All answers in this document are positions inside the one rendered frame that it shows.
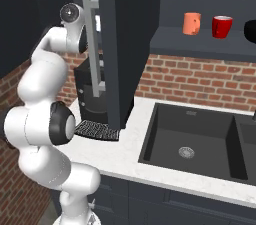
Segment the dark cabinet door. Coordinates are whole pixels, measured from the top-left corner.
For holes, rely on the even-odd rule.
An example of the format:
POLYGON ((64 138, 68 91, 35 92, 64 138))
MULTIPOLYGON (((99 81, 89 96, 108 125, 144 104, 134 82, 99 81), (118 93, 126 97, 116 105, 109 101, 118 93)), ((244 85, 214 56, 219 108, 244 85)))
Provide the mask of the dark cabinet door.
POLYGON ((108 124, 126 127, 159 26, 160 0, 99 0, 108 124))

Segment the black coffee machine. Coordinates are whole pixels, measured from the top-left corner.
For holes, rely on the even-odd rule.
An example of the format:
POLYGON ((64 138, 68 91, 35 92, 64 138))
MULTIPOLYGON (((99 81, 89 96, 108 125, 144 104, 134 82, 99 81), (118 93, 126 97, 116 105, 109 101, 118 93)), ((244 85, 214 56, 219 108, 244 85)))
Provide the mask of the black coffee machine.
POLYGON ((74 76, 81 116, 75 134, 102 141, 118 141, 119 130, 108 126, 106 93, 93 96, 89 59, 74 69, 74 76))

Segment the black double sink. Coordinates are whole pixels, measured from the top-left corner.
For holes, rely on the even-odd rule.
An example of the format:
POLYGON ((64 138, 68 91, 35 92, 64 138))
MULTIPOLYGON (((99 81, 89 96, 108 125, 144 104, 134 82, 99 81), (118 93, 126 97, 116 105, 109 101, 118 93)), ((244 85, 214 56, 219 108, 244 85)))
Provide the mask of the black double sink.
POLYGON ((138 161, 256 186, 256 121, 157 103, 138 161))

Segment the orange mug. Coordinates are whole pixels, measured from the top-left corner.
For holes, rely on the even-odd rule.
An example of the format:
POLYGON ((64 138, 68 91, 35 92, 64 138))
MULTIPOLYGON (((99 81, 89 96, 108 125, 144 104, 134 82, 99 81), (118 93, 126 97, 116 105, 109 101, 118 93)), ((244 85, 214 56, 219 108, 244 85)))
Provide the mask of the orange mug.
POLYGON ((197 35, 200 30, 201 14, 196 12, 187 12, 184 14, 182 32, 185 35, 197 35))

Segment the dark base cabinets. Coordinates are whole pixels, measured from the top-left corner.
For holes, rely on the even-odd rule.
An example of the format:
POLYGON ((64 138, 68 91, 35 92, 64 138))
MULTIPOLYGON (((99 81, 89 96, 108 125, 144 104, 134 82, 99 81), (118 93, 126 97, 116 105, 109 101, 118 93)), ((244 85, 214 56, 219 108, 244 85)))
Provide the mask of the dark base cabinets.
POLYGON ((256 209, 106 175, 88 201, 102 225, 256 225, 256 209))

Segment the red mug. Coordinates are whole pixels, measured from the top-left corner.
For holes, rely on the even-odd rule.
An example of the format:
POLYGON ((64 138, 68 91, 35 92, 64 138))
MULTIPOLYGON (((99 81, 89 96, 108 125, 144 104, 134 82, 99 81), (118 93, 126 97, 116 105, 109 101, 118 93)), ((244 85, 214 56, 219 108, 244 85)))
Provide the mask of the red mug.
POLYGON ((212 18, 212 36, 225 39, 231 29, 233 18, 229 16, 214 16, 212 18))

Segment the black bowl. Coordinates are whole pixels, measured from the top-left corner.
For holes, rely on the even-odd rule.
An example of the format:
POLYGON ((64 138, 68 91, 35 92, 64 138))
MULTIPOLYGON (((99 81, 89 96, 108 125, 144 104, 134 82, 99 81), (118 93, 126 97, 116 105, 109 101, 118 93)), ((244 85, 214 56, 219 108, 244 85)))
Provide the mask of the black bowl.
POLYGON ((256 44, 256 20, 249 20, 244 24, 245 38, 256 44))

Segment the dark closed wall cabinet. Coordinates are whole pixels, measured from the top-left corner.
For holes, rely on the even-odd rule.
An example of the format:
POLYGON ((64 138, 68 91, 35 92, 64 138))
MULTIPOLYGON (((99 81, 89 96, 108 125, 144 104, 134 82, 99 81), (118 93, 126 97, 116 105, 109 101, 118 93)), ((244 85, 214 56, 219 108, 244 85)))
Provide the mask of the dark closed wall cabinet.
POLYGON ((0 79, 29 58, 43 30, 60 23, 59 10, 82 0, 0 0, 0 79))

